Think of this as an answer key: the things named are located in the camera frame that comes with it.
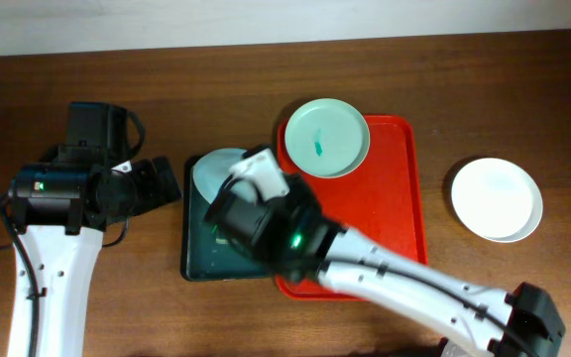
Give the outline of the light blue plate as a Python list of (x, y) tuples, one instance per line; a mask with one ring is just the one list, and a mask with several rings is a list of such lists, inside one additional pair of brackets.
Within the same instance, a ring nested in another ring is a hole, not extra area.
[(225, 148), (212, 151), (200, 158), (192, 169), (192, 181), (197, 191), (212, 203), (224, 181), (230, 176), (229, 169), (243, 159), (244, 149)]

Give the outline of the pale green plate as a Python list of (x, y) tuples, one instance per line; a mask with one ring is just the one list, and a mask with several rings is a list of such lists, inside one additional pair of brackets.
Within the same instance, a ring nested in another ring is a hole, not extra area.
[(351, 104), (311, 100), (297, 108), (285, 126), (285, 149), (304, 173), (322, 179), (349, 175), (365, 160), (371, 145), (369, 125)]

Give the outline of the white plate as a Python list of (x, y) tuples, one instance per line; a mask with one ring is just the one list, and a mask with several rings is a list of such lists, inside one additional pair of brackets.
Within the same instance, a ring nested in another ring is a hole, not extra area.
[(521, 167), (498, 158), (464, 165), (451, 183), (450, 199), (460, 222), (475, 235), (498, 243), (530, 236), (543, 215), (539, 187)]

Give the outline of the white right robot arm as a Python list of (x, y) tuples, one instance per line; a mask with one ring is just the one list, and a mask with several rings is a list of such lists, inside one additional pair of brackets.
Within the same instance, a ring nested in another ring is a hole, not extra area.
[(566, 328), (545, 290), (522, 283), (509, 293), (447, 276), (325, 217), (309, 192), (252, 203), (224, 191), (205, 220), (272, 273), (378, 304), (467, 356), (559, 353)]

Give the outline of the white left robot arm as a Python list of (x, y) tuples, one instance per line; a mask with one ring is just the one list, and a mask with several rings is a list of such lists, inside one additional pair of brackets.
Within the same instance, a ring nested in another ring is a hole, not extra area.
[(17, 269), (8, 355), (81, 355), (106, 229), (180, 200), (167, 158), (135, 159), (145, 135), (128, 109), (72, 102), (64, 143), (12, 179), (0, 203)]

